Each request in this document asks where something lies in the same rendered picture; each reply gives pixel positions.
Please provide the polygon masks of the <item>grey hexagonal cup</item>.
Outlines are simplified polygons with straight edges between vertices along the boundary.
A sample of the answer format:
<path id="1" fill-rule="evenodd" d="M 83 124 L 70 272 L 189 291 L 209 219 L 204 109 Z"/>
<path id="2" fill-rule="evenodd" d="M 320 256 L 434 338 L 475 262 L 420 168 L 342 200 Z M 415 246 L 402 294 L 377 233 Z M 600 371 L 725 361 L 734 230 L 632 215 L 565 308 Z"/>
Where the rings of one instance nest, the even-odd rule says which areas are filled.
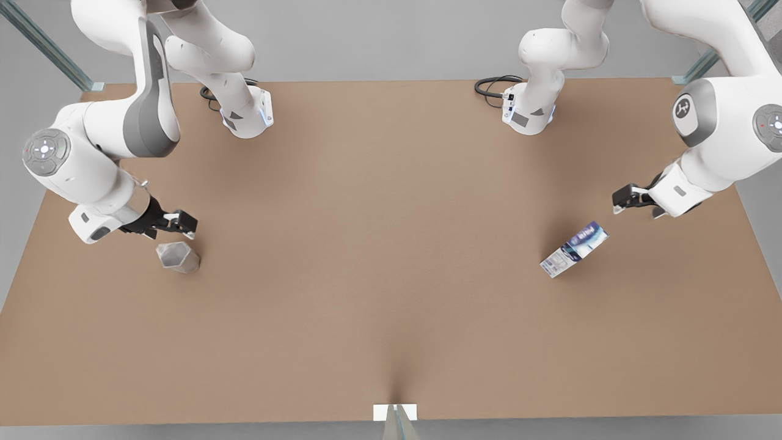
<path id="1" fill-rule="evenodd" d="M 161 243 L 156 253 L 163 268 L 181 274 L 198 270 L 200 257 L 187 242 Z"/>

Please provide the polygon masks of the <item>white and blue toothpaste box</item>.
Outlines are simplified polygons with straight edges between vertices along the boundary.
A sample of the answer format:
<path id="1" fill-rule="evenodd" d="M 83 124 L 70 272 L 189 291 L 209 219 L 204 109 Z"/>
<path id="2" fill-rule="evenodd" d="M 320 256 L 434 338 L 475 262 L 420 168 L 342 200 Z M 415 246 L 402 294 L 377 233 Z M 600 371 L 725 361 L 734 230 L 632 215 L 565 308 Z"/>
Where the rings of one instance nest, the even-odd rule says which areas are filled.
<path id="1" fill-rule="evenodd" d="M 556 278 L 557 275 L 582 261 L 608 238 L 609 234 L 598 223 L 591 222 L 540 262 L 539 266 L 550 278 Z"/>

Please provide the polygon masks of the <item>silver frame post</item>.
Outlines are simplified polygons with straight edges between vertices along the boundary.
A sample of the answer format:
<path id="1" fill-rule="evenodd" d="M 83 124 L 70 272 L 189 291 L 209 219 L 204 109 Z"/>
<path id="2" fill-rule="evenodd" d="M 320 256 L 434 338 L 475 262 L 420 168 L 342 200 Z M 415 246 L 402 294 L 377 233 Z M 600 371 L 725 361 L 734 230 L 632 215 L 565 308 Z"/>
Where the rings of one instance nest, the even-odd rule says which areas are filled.
<path id="1" fill-rule="evenodd" d="M 751 22 L 766 52 L 772 58 L 777 70 L 782 73 L 782 0 L 738 0 L 748 12 Z M 726 64 L 720 56 L 704 43 L 695 43 L 700 56 L 685 73 L 674 75 L 673 84 L 684 86 L 704 77 L 726 77 L 729 75 Z"/>
<path id="2" fill-rule="evenodd" d="M 373 421 L 384 423 L 382 440 L 420 440 L 412 421 L 418 420 L 417 404 L 373 406 Z"/>
<path id="3" fill-rule="evenodd" d="M 14 0 L 0 0 L 0 15 L 82 92 L 102 92 L 105 89 L 105 83 L 93 81 Z"/>

